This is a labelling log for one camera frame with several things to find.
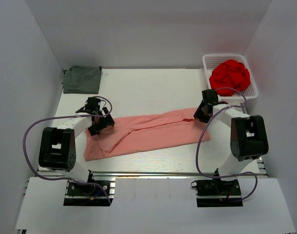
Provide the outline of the pink t shirt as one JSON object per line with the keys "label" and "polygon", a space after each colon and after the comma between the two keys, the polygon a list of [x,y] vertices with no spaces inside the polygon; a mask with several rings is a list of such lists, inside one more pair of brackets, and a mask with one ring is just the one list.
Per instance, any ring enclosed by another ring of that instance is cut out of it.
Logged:
{"label": "pink t shirt", "polygon": [[92,136],[86,132],[86,161],[209,141],[205,124],[194,119],[194,108],[162,114],[118,117],[115,125]]}

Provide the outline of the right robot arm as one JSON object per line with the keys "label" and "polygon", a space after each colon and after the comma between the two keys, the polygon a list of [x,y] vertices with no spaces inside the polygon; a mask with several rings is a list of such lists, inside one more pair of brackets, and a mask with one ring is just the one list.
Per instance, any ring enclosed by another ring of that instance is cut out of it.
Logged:
{"label": "right robot arm", "polygon": [[234,105],[219,101],[217,91],[202,91],[202,101],[194,118],[208,128],[216,119],[230,128],[230,150],[227,160],[214,175],[206,175],[204,180],[197,182],[198,188],[222,195],[230,189],[230,184],[238,176],[256,176],[254,172],[244,172],[244,168],[269,151],[269,144],[263,117],[250,116],[238,110]]}

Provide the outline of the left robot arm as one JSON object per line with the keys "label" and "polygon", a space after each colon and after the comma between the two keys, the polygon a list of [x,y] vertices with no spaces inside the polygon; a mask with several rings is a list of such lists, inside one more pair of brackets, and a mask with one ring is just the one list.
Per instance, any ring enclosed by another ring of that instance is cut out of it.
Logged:
{"label": "left robot arm", "polygon": [[110,111],[105,106],[101,107],[101,102],[109,101],[98,96],[89,97],[85,105],[75,112],[75,117],[70,117],[58,127],[46,127],[42,132],[39,166],[78,181],[79,189],[86,195],[95,191],[96,183],[91,171],[76,160],[75,139],[86,130],[95,136],[115,125]]}

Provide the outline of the folded green t shirt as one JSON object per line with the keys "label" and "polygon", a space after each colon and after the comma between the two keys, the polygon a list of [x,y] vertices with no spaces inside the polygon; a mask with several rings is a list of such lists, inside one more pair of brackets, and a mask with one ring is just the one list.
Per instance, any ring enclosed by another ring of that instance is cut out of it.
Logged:
{"label": "folded green t shirt", "polygon": [[98,94],[102,67],[73,66],[64,71],[64,94]]}

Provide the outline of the red t shirt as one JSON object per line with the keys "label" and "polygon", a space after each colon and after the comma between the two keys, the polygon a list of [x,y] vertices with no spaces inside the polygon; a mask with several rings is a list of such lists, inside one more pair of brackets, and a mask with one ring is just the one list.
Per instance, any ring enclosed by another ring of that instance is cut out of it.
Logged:
{"label": "red t shirt", "polygon": [[250,73],[242,62],[229,59],[218,65],[209,78],[211,88],[223,97],[231,97],[234,90],[244,91],[251,84]]}

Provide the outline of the aluminium rail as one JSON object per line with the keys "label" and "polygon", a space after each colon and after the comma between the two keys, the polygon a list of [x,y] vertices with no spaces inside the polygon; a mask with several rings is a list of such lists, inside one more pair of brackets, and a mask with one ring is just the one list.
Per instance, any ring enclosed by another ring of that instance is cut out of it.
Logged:
{"label": "aluminium rail", "polygon": [[[56,171],[42,170],[38,171],[42,176],[62,176]],[[93,172],[94,176],[200,176],[199,173],[125,173],[125,172]]]}

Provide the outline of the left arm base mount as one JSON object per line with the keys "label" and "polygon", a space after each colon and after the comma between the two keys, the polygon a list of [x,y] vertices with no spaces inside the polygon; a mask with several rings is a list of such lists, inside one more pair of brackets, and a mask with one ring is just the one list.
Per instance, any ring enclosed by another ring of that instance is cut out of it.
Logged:
{"label": "left arm base mount", "polygon": [[63,206],[73,207],[109,207],[113,200],[111,182],[97,180],[101,187],[96,185],[82,185],[69,182],[66,187]]}

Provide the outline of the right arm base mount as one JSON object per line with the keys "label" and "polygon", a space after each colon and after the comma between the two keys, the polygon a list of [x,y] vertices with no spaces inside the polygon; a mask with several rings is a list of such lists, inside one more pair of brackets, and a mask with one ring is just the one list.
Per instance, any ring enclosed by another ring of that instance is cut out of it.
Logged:
{"label": "right arm base mount", "polygon": [[242,207],[241,189],[237,179],[195,180],[191,188],[196,190],[198,208]]}

